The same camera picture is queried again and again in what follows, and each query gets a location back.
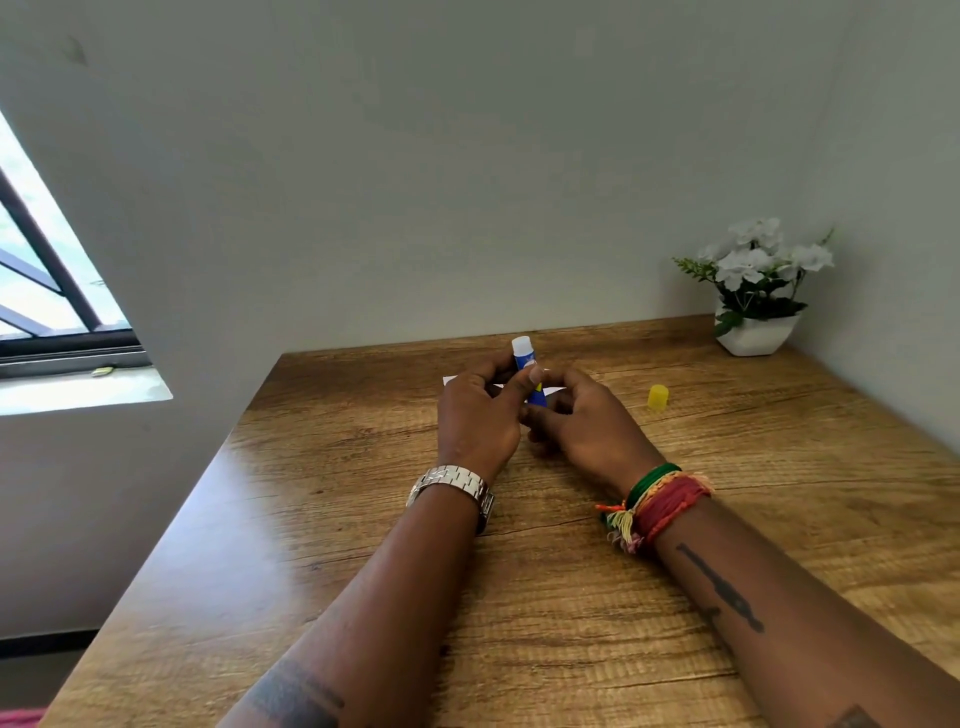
bracelet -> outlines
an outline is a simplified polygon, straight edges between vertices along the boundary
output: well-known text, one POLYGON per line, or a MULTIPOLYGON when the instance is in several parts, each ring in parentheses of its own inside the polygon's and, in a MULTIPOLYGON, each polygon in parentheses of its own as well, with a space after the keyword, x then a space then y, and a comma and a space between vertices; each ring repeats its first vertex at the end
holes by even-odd
POLYGON ((627 553, 636 553, 654 539, 700 497, 710 496, 713 488, 703 476, 684 473, 672 463, 654 468, 634 486, 627 500, 609 506, 598 504, 601 520, 610 530, 610 540, 627 553), (634 491, 639 495, 632 507, 634 491))

silver watch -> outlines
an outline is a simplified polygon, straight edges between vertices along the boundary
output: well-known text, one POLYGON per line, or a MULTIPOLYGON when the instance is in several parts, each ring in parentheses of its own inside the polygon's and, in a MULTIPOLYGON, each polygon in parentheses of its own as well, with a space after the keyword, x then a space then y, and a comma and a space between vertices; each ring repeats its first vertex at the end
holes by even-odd
POLYGON ((477 505, 480 506, 480 519, 477 521, 476 532, 477 535, 483 533, 483 529, 487 527, 487 519, 493 509, 493 493, 490 492, 490 487, 477 473, 472 473, 457 465, 441 465, 424 473, 420 480, 414 483, 414 488, 410 491, 410 496, 407 498, 407 508, 413 505, 417 496, 424 490, 437 483, 459 488, 477 501, 477 505))

person's right hand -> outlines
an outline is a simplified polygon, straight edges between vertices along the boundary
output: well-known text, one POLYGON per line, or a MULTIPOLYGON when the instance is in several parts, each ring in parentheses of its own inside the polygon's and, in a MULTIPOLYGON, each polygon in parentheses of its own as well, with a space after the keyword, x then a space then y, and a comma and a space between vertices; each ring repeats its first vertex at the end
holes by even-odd
POLYGON ((607 387, 576 369, 546 370, 544 387, 563 386, 548 406, 526 404, 520 421, 533 442, 556 444, 578 470, 620 500, 666 462, 626 407, 607 387))

flower pot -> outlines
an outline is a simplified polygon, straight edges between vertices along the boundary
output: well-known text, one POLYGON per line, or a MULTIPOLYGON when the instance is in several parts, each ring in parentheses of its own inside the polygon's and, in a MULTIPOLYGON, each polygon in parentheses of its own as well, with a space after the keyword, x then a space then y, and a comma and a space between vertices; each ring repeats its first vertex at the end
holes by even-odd
POLYGON ((802 314, 787 319, 744 319, 723 336, 717 336, 724 349, 734 356, 763 356, 775 352, 793 331, 802 314))

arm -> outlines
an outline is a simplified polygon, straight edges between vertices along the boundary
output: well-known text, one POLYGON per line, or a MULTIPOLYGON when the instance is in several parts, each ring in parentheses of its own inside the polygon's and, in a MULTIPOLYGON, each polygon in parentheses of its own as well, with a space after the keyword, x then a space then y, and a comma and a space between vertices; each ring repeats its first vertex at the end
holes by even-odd
MULTIPOLYGON (((492 399, 487 384, 516 371, 510 350, 445 388, 438 465, 492 483, 516 450, 517 414, 540 368, 516 373, 492 399)), ((309 630, 221 721, 222 728, 420 725, 440 645, 463 582, 478 508, 455 488, 424 490, 370 561, 309 630)))
MULTIPOLYGON (((559 446, 617 499, 664 462, 630 413, 587 375, 549 408, 527 405, 531 439, 559 446)), ((730 651, 773 726, 960 725, 960 683, 818 581, 721 503, 700 498, 656 553, 730 651)))

